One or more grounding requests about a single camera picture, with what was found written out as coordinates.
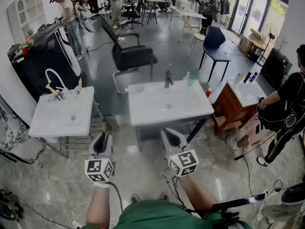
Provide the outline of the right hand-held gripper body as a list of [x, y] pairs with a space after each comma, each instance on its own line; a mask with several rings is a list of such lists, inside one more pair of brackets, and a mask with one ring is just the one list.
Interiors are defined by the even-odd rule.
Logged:
[[174, 154], [168, 158], [168, 167], [177, 177], [183, 177], [195, 172], [199, 160], [194, 149]]

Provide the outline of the white rectangular sink basin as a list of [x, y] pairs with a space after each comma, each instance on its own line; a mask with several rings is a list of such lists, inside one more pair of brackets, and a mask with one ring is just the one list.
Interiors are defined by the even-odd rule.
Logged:
[[129, 85], [127, 88], [131, 124], [152, 125], [196, 117], [209, 117], [214, 109], [198, 80]]
[[50, 101], [51, 94], [39, 98], [30, 125], [31, 137], [87, 136], [90, 130], [94, 87], [84, 87], [79, 94]]

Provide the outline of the person's green clothing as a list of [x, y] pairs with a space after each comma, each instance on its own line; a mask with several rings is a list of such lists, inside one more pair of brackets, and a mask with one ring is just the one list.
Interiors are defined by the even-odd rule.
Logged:
[[[164, 200], [144, 200], [126, 208], [119, 217], [116, 229], [218, 229], [221, 212], [205, 218], [195, 217], [179, 204]], [[99, 229], [83, 226], [81, 229]]]

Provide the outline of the brown wooden sink cabinet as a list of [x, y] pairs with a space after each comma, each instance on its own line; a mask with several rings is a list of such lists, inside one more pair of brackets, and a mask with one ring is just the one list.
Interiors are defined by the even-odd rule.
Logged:
[[228, 83], [225, 84], [213, 108], [215, 136], [224, 130], [242, 127], [255, 113], [255, 105], [243, 107]]

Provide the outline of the black faucet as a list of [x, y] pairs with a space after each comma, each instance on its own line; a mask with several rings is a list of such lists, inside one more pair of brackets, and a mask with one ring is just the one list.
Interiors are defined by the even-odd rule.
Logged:
[[170, 87], [170, 85], [174, 85], [171, 76], [172, 76], [172, 72], [170, 70], [167, 70], [166, 77], [165, 77], [165, 85], [164, 85], [164, 87], [166, 89], [168, 89]]

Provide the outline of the white curved faucet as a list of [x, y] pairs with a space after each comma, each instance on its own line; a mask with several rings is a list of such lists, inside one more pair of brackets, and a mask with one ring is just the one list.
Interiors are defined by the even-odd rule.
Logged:
[[46, 69], [46, 70], [45, 70], [45, 75], [46, 75], [48, 84], [51, 84], [51, 79], [50, 79], [50, 77], [48, 76], [48, 72], [52, 72], [53, 74], [55, 74], [55, 75], [57, 76], [57, 78], [59, 79], [60, 83], [62, 84], [62, 92], [63, 92], [63, 94], [67, 97], [67, 96], [68, 96], [67, 94], [69, 93], [69, 90], [68, 90], [68, 88], [65, 86], [65, 84], [64, 84], [62, 78], [59, 76], [59, 74], [58, 74], [56, 71], [54, 71], [53, 69]]

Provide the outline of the marble pattern panel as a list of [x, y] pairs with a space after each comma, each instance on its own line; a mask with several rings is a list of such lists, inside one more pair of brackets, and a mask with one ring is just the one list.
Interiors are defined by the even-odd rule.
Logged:
[[0, 156], [40, 166], [44, 144], [29, 136], [29, 128], [14, 114], [0, 113]]

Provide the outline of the cardboard boxes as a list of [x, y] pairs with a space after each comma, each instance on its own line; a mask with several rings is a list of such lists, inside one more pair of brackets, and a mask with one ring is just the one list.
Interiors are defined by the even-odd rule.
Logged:
[[265, 37], [259, 31], [251, 28], [248, 36], [241, 36], [238, 47], [251, 61], [257, 62], [266, 49]]

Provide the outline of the black box cabinet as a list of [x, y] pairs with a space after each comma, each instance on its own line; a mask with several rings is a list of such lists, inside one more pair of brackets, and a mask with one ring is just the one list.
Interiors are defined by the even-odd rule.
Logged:
[[288, 75], [291, 67], [292, 64], [286, 56], [273, 48], [263, 64], [260, 73], [273, 88], [279, 89], [283, 77]]

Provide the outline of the dark dining chair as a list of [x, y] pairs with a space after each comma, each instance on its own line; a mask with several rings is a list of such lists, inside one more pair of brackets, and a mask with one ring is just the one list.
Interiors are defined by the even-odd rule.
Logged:
[[156, 11], [156, 6], [154, 3], [152, 3], [151, 6], [147, 5], [145, 2], [141, 5], [142, 9], [142, 22], [144, 21], [145, 15], [147, 15], [147, 25], [148, 23], [155, 18], [156, 24], [158, 23], [157, 21], [157, 11]]

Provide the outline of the black swivel office chair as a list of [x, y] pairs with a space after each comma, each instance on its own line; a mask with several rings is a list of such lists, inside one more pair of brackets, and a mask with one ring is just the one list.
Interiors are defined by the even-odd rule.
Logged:
[[133, 29], [134, 24], [140, 24], [143, 27], [143, 23], [140, 21], [136, 21], [136, 19], [141, 18], [141, 8], [144, 0], [138, 0], [138, 3], [135, 9], [128, 8], [127, 11], [121, 14], [122, 17], [126, 17], [128, 21], [125, 24], [131, 24], [131, 29]]

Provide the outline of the clothes rack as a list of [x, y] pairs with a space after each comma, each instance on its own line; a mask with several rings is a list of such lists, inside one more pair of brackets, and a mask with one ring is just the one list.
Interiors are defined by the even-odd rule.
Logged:
[[231, 20], [231, 18], [229, 17], [231, 0], [218, 0], [218, 4], [219, 23], [225, 27], [228, 27]]

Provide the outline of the black standing fan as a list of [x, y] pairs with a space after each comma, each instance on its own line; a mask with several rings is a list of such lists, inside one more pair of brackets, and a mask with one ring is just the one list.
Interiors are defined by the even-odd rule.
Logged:
[[274, 46], [275, 42], [277, 41], [278, 38], [278, 28], [276, 27], [276, 25], [274, 23], [267, 23], [262, 31], [262, 36], [265, 38], [265, 42], [264, 42], [264, 49], [261, 53], [261, 55], [259, 56], [257, 63], [260, 66], [262, 65], [262, 59], [266, 57], [264, 56], [265, 53], [268, 50], [271, 50], [271, 47]]

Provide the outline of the white shelf cabinet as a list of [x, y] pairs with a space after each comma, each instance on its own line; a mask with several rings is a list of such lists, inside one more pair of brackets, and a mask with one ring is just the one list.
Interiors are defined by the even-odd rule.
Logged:
[[15, 0], [7, 7], [7, 15], [16, 43], [23, 43], [30, 32], [35, 34], [47, 24], [42, 0]]

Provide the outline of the glass entrance doors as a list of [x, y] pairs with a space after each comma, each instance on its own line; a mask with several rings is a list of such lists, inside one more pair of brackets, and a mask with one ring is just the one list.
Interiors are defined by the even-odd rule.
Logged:
[[251, 29], [264, 34], [269, 23], [281, 31], [289, 0], [229, 0], [230, 14], [225, 16], [228, 29], [236, 35], [249, 36]]

